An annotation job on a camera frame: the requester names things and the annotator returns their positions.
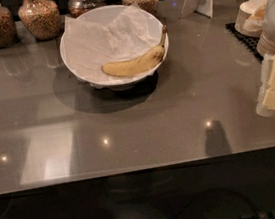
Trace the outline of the yellow banana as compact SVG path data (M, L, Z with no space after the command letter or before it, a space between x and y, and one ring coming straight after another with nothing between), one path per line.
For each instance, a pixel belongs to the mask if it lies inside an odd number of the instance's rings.
M102 65L102 72L116 77L128 77L148 72L155 68L164 57L167 27L162 26L160 42L139 57L127 61L111 62Z

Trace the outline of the black rubber mat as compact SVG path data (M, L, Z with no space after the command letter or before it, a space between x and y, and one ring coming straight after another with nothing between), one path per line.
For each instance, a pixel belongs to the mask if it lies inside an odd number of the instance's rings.
M245 48L250 51L250 53L259 61L261 62L263 60L263 56L259 54L257 50L257 44L259 42L257 37L250 37L245 36L244 34L241 34L238 32L235 28L235 23L231 22L228 24L225 24L225 29L227 29L241 44L245 46Z

